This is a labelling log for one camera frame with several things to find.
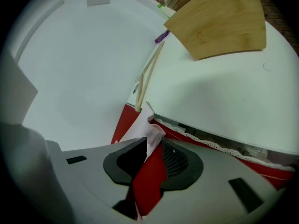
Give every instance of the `red cloth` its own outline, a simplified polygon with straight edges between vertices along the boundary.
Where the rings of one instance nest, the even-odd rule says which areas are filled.
[[[134,123],[139,113],[129,105],[125,105],[120,120],[118,121],[116,130],[114,132],[111,143],[121,140],[127,130]],[[181,140],[195,145],[211,148],[206,144],[194,141],[178,132],[175,132],[160,123],[153,120],[151,124],[160,125],[166,132],[166,138]],[[265,167],[263,165],[238,159],[255,172],[260,174],[268,180],[277,190],[287,186],[288,182],[292,179],[294,172],[284,171],[274,168]],[[165,164],[162,160],[162,146],[161,144],[155,149],[153,154],[147,159],[139,173],[133,180],[133,191],[135,201],[142,216],[147,215],[150,210],[160,200],[160,183],[166,180]]]

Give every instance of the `wooden cutting board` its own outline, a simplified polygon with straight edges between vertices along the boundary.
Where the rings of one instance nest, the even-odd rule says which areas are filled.
[[[194,59],[266,47],[260,0],[192,0],[164,25]]]

